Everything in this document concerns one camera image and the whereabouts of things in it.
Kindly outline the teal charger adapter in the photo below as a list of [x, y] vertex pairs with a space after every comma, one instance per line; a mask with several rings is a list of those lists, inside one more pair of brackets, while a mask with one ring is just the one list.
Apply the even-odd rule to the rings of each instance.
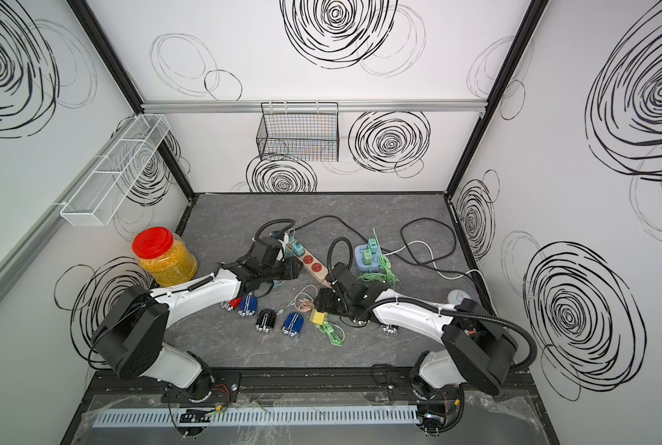
[[305, 254], [305, 248], [298, 241], [291, 244], [291, 251], [295, 256], [302, 257]]

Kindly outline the yellow-green charger adapter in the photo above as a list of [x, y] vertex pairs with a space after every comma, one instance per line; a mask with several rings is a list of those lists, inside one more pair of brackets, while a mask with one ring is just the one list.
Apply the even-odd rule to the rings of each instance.
[[327, 322], [328, 314], [324, 311], [312, 309], [310, 314], [310, 321], [316, 326], [323, 326]]

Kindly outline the beige power strip red sockets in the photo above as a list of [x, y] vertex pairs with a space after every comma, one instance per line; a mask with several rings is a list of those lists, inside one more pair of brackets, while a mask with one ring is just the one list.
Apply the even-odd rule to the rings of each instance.
[[304, 269], [322, 286], [330, 287], [329, 282], [327, 281], [328, 270], [321, 261], [319, 261], [314, 254], [310, 253], [307, 248], [305, 248], [305, 254], [302, 257], [295, 256], [291, 251], [291, 244], [294, 242], [291, 241], [288, 244], [288, 251], [298, 260], [300, 260], [304, 266]]

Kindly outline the blue striped shaver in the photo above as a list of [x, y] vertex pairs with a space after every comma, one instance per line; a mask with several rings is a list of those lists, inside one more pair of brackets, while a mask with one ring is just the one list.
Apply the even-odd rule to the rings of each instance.
[[297, 337], [303, 324], [304, 318], [300, 313], [290, 313], [282, 325], [282, 333], [288, 337]]

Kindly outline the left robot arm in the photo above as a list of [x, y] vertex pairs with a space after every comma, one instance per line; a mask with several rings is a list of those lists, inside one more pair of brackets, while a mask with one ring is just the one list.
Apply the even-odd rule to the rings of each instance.
[[303, 261], [284, 249], [275, 237], [259, 237], [238, 260], [219, 263], [201, 278], [157, 289], [128, 287], [95, 330], [93, 352], [121, 379], [153, 378], [182, 389], [191, 400], [205, 400], [215, 389], [208, 365], [166, 344], [167, 329], [210, 306], [298, 278]]

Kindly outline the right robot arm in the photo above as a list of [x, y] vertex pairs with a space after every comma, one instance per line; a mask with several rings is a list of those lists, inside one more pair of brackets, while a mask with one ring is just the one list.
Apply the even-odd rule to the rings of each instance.
[[518, 324], [491, 315], [465, 298], [437, 303], [405, 296], [381, 283], [364, 283], [339, 263], [314, 298], [314, 309], [349, 319], [355, 326], [404, 328], [442, 344], [423, 352], [408, 373], [414, 392], [425, 399], [468, 384], [486, 394], [503, 392], [507, 376], [528, 368], [538, 347]]

